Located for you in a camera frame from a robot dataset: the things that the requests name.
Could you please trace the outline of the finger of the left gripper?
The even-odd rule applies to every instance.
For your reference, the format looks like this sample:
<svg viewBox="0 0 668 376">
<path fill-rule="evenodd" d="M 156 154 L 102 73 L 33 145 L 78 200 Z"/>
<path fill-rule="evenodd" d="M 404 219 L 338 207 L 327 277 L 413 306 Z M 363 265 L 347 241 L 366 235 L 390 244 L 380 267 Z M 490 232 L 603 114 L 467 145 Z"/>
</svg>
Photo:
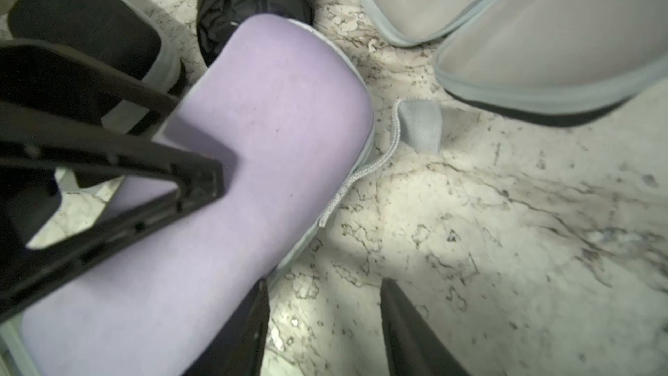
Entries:
<svg viewBox="0 0 668 376">
<path fill-rule="evenodd" d="M 38 40 L 1 44 L 1 317 L 9 320 L 142 238 L 224 193 L 215 159 L 103 126 L 105 104 L 160 116 L 177 99 L 73 48 Z M 30 240 L 59 209 L 56 174 L 83 188 L 118 178 L 166 185 L 46 248 Z"/>
</svg>

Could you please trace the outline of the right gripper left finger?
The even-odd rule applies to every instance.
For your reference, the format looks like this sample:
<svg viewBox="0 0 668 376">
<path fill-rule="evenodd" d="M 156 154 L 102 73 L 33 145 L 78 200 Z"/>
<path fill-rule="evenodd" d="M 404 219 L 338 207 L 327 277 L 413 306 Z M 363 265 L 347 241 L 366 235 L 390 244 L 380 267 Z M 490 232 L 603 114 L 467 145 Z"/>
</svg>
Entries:
<svg viewBox="0 0 668 376">
<path fill-rule="evenodd" d="M 267 282 L 259 280 L 184 375 L 261 374 L 270 311 Z"/>
</svg>

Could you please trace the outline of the grey zippered case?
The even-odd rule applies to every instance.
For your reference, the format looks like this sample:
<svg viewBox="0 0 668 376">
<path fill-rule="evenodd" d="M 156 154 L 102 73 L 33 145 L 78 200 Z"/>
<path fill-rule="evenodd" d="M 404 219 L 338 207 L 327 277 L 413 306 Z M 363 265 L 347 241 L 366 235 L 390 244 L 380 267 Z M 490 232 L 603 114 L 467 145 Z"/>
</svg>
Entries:
<svg viewBox="0 0 668 376">
<path fill-rule="evenodd" d="M 127 0 L 17 0 L 1 44 L 1 166 L 87 184 L 158 177 L 148 125 L 184 78 L 177 48 Z"/>
</svg>

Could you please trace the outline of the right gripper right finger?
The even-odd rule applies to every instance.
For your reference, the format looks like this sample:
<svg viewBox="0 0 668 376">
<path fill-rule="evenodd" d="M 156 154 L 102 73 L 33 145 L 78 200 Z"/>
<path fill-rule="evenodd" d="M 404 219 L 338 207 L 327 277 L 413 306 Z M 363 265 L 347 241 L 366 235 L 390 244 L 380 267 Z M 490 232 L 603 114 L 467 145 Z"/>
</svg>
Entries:
<svg viewBox="0 0 668 376">
<path fill-rule="evenodd" d="M 382 281 L 380 310 L 391 375 L 469 374 L 436 336 L 395 280 Z"/>
</svg>

